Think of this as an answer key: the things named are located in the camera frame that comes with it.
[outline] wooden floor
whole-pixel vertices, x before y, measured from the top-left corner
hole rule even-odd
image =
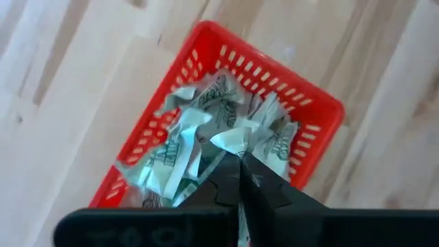
[[[89,203],[203,19],[344,103],[306,193],[439,208],[437,1],[2,0],[0,246],[50,246],[56,222]]]

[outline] red plastic basket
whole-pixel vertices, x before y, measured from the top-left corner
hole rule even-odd
[[[329,141],[340,126],[344,109],[339,101],[301,78],[287,67],[212,21],[198,23],[163,79],[151,102],[118,155],[120,161],[136,163],[148,148],[163,142],[175,110],[160,117],[154,114],[167,94],[206,73],[227,68],[250,92],[262,98],[275,91],[292,119],[300,122],[290,157],[291,185],[302,189],[312,175]],[[112,166],[97,190],[90,207],[117,207],[127,184]]]

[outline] paper money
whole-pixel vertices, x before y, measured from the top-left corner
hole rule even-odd
[[[159,209],[163,207],[161,197],[152,191],[143,193],[142,207],[144,209]]]
[[[222,100],[205,110],[212,115],[212,120],[198,130],[200,143],[205,143],[214,135],[233,128],[237,120],[237,103]]]
[[[259,94],[251,95],[251,100],[248,105],[248,112],[247,112],[247,116],[249,119],[252,119],[253,115],[261,107],[262,103],[263,100],[261,96],[259,96]]]
[[[173,93],[165,98],[165,103],[156,114],[162,115],[173,109],[180,108],[182,106],[188,106],[195,98],[197,92],[196,86],[182,86],[176,89]]]
[[[189,159],[189,164],[186,168],[186,173],[184,174],[183,177],[190,178],[193,180],[197,179],[198,170],[200,168],[201,155],[202,155],[201,144],[195,138],[195,143],[193,144],[193,151],[191,154],[191,158]]]
[[[182,179],[178,186],[176,197],[172,200],[172,207],[178,207],[182,204],[193,192],[198,189],[198,184],[190,179]]]
[[[197,157],[194,150],[197,128],[209,122],[211,116],[194,108],[183,111],[178,123],[171,130],[165,144],[150,154],[152,168],[146,187],[160,196],[172,199],[190,162]]]
[[[213,76],[213,83],[191,102],[191,106],[205,110],[206,107],[222,99],[243,104],[245,101],[245,93],[242,86],[227,70],[220,69]]]
[[[233,128],[211,138],[211,143],[232,154],[242,157],[247,150],[252,129],[249,127]]]
[[[145,182],[150,175],[152,160],[150,154],[144,155],[132,167],[123,164],[121,161],[115,162],[115,167],[123,174],[127,183],[131,186],[144,188]]]
[[[256,144],[253,156],[284,178],[288,173],[289,150],[297,129],[298,122],[286,122],[278,133]]]
[[[198,170],[198,178],[196,181],[198,184],[203,183],[207,177],[213,172],[213,170],[219,165],[224,155],[226,155],[226,151],[217,148],[219,152],[215,156],[203,157],[200,161],[200,168]]]
[[[250,118],[268,128],[274,121],[280,118],[288,118],[287,111],[281,106],[276,93],[269,93],[262,105]]]
[[[235,127],[249,127],[251,129],[251,136],[248,141],[248,151],[252,151],[255,145],[262,141],[266,140],[268,137],[271,137],[274,133],[271,129],[262,126],[260,123],[246,119],[246,118],[238,118],[235,123]]]

